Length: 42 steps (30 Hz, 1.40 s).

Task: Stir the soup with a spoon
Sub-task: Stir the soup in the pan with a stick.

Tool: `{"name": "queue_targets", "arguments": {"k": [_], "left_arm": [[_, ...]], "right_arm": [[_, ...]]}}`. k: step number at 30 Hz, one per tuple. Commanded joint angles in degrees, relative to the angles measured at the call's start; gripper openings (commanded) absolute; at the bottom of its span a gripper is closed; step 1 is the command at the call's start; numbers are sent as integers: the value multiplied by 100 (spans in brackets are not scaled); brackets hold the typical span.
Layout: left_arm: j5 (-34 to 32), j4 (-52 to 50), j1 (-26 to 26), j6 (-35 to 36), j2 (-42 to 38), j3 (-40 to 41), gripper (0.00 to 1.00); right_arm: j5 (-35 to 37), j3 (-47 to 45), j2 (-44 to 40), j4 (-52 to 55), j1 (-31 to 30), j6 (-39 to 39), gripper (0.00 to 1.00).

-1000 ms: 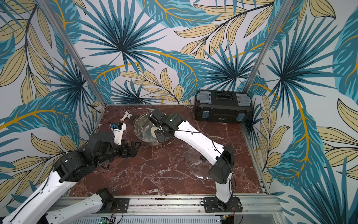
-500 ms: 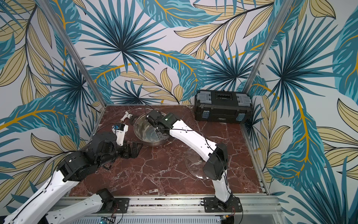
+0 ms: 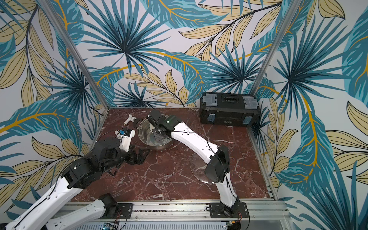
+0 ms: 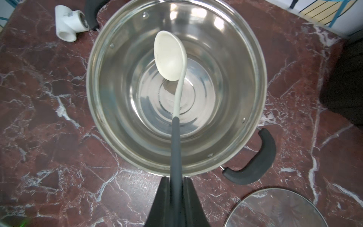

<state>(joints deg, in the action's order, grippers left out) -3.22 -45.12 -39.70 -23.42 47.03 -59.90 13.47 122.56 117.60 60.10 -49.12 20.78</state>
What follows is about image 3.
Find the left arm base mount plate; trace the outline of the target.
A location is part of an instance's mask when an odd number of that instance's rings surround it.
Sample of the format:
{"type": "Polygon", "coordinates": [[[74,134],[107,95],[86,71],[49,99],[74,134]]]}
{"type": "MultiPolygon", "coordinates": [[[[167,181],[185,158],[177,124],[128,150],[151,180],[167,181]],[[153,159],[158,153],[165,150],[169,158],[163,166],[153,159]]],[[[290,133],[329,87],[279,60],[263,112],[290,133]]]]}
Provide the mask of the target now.
{"type": "Polygon", "coordinates": [[[116,219],[130,219],[133,211],[133,203],[118,203],[116,219]]]}

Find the stainless steel pot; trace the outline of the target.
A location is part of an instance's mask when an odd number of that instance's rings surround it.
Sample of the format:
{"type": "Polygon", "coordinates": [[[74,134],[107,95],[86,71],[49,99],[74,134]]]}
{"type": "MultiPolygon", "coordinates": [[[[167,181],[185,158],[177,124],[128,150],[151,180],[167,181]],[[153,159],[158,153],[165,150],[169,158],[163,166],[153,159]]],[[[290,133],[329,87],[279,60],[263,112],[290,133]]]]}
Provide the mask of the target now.
{"type": "Polygon", "coordinates": [[[153,133],[154,126],[147,119],[137,119],[134,122],[134,127],[137,129],[137,134],[141,142],[149,149],[164,150],[173,143],[173,140],[170,139],[157,141],[153,133]]]}

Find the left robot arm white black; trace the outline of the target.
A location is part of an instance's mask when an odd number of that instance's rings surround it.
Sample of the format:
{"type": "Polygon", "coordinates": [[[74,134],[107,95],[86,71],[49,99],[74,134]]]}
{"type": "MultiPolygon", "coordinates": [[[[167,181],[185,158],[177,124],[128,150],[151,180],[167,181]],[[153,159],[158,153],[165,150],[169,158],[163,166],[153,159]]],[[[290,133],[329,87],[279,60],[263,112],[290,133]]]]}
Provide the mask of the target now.
{"type": "Polygon", "coordinates": [[[5,229],[72,230],[94,219],[119,218],[123,211],[111,194],[104,194],[84,208],[64,216],[54,218],[54,215],[104,173],[124,164],[142,165],[149,152],[149,149],[137,149],[135,145],[124,149],[123,141],[119,139],[96,142],[90,152],[67,166],[55,184],[5,229]]]}

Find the glass pot lid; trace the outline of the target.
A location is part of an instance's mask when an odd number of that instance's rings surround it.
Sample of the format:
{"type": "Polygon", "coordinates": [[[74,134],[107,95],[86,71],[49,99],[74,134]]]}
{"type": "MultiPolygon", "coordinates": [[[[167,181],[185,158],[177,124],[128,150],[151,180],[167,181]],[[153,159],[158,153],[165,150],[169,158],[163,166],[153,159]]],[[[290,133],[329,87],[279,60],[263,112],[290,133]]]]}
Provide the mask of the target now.
{"type": "Polygon", "coordinates": [[[206,168],[208,164],[197,154],[193,153],[190,158],[190,169],[192,174],[198,179],[199,181],[205,184],[216,184],[220,183],[221,180],[218,177],[218,173],[220,173],[220,161],[217,156],[214,156],[212,159],[212,163],[210,163],[210,168],[208,173],[210,178],[207,177],[206,168]]]}

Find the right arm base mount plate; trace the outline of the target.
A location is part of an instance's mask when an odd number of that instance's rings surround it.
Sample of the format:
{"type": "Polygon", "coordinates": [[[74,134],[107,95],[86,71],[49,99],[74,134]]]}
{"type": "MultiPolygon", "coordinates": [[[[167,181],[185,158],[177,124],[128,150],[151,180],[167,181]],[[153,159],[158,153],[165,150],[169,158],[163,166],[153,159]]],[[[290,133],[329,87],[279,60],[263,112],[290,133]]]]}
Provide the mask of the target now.
{"type": "Polygon", "coordinates": [[[232,207],[227,207],[221,202],[219,203],[209,203],[206,207],[206,211],[210,213],[210,217],[212,219],[221,219],[221,218],[232,218],[232,219],[242,219],[249,218],[249,211],[245,203],[238,202],[235,203],[232,207]]]}

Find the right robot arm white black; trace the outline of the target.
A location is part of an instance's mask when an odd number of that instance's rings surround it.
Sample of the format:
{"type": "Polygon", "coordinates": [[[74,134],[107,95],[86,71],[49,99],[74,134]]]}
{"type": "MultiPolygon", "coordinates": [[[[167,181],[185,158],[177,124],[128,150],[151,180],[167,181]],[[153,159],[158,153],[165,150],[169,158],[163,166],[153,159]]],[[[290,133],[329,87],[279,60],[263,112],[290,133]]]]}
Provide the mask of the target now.
{"type": "Polygon", "coordinates": [[[180,118],[165,116],[158,110],[152,110],[147,120],[153,126],[153,135],[157,141],[177,140],[194,151],[206,164],[205,175],[217,187],[220,195],[221,214],[230,216],[239,206],[239,198],[231,182],[230,156],[226,146],[218,146],[195,133],[180,118]]]}

